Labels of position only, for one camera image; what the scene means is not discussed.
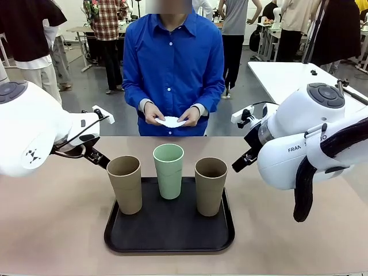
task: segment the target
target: blue button-up shirt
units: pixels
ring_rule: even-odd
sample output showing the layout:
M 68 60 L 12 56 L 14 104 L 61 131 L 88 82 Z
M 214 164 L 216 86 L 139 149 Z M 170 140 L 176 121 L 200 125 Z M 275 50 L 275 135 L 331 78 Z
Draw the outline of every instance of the blue button-up shirt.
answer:
M 126 102 L 138 111 L 142 136 L 203 136 L 209 117 L 195 127 L 169 129 L 148 125 L 139 110 L 151 100 L 164 116 L 180 117 L 194 104 L 215 112 L 224 91 L 221 33 L 194 11 L 169 32 L 158 14 L 149 14 L 126 30 L 124 83 Z

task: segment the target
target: yellow object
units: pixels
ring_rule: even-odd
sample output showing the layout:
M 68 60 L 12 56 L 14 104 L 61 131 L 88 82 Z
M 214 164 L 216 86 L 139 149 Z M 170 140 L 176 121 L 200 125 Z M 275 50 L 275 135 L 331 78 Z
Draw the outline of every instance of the yellow object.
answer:
M 360 12 L 368 10 L 368 0 L 355 0 L 355 3 L 358 5 Z

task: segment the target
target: plastic cup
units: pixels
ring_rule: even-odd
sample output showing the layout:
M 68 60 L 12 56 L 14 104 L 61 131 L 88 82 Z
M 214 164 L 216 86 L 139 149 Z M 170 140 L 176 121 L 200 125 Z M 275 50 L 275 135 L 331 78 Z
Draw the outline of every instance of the plastic cup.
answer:
M 133 156 L 118 157 L 106 168 L 116 200 L 123 214 L 135 214 L 142 208 L 140 162 Z
M 180 195 L 184 150 L 175 144 L 163 144 L 154 150 L 160 194 L 166 200 Z
M 203 158 L 195 164 L 197 210 L 203 216 L 219 212 L 227 173 L 228 166 L 218 158 Z

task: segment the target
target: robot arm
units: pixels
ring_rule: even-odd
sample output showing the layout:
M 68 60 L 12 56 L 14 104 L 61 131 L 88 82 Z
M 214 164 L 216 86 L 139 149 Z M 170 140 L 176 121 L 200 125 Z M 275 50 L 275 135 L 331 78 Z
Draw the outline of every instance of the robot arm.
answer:
M 94 113 L 71 114 L 31 82 L 0 86 L 0 174 L 23 177 L 37 170 L 50 154 L 85 157 L 83 145 L 99 138 L 99 122 L 113 116 L 94 107 Z
M 265 104 L 261 120 L 253 117 L 254 107 L 241 110 L 241 117 L 235 113 L 232 122 L 241 127 L 250 123 L 245 140 L 251 149 L 233 164 L 234 170 L 258 160 L 267 184 L 295 189 L 294 218 L 304 221 L 312 207 L 313 182 L 368 161 L 368 107 L 346 118 L 344 108 L 342 87 L 313 83 L 280 106 Z

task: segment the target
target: gray shirt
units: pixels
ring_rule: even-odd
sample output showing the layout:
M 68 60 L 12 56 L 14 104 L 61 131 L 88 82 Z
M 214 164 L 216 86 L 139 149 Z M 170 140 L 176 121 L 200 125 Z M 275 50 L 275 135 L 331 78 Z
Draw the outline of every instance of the gray shirt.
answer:
M 248 0 L 226 0 L 226 17 L 223 35 L 244 36 L 248 10 Z

